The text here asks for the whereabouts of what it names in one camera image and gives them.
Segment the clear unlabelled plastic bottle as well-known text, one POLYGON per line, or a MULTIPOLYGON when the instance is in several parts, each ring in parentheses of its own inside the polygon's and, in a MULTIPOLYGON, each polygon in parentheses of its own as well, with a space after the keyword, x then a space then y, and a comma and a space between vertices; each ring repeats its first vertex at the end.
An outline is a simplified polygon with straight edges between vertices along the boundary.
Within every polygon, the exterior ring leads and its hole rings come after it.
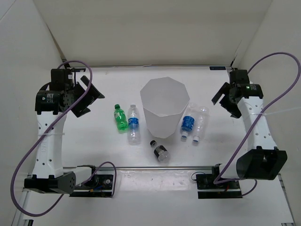
POLYGON ((197 111, 197 120, 193 130, 193 143, 198 144, 205 135, 206 128, 209 122, 209 109, 205 106, 199 107, 197 111))

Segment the clear bottle blue wrap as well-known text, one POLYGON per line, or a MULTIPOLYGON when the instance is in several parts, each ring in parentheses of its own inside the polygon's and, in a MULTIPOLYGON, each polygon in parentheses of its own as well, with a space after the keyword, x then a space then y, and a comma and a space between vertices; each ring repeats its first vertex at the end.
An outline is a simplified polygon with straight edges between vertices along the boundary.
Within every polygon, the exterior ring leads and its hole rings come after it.
POLYGON ((189 105, 186 108, 185 116, 182 119, 181 124, 181 137, 182 139, 186 139, 189 134, 192 132, 195 119, 197 116, 197 105, 195 103, 189 103, 189 105))

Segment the clear bottle blue label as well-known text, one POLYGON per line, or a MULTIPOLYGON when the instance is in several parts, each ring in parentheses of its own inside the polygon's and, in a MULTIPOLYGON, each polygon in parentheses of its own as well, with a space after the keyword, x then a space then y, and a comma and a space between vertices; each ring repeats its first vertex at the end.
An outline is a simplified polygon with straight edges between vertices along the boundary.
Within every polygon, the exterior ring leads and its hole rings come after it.
POLYGON ((127 138, 131 145, 140 144, 140 124, 139 124, 139 111, 135 104, 131 104, 128 110, 128 130, 127 130, 127 138))

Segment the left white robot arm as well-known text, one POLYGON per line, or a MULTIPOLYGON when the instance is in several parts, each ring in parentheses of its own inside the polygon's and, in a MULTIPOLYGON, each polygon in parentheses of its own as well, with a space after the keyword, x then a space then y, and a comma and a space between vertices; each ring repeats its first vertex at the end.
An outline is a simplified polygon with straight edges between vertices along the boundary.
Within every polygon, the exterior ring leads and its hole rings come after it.
POLYGON ((37 146, 36 162, 31 176, 24 180, 26 189, 46 194, 71 194, 76 185, 87 188, 98 185, 99 177, 84 167, 64 171, 62 164, 63 114, 85 92, 79 84, 66 79, 52 78, 36 95, 35 111, 38 119, 38 136, 42 141, 37 146))

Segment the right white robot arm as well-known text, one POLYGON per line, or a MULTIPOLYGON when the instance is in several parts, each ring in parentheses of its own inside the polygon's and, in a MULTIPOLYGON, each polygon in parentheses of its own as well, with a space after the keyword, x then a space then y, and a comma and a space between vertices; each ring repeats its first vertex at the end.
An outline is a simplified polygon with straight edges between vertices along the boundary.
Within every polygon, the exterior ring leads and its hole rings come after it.
POLYGON ((274 180, 287 161, 287 153, 279 150, 263 115, 263 93, 258 84, 224 83, 212 99, 231 116, 242 118, 246 135, 226 164, 211 176, 216 188, 228 181, 257 179, 274 180))

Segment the green plastic soda bottle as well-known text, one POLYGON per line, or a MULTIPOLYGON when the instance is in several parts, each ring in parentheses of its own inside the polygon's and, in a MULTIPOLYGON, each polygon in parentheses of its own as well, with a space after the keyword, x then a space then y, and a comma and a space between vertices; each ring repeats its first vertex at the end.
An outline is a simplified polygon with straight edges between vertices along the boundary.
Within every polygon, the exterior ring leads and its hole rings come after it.
POLYGON ((116 122, 116 126, 119 133, 126 133, 128 129, 128 122, 126 118, 126 114, 123 109, 121 109, 119 104, 115 104, 114 106, 114 119, 116 122))

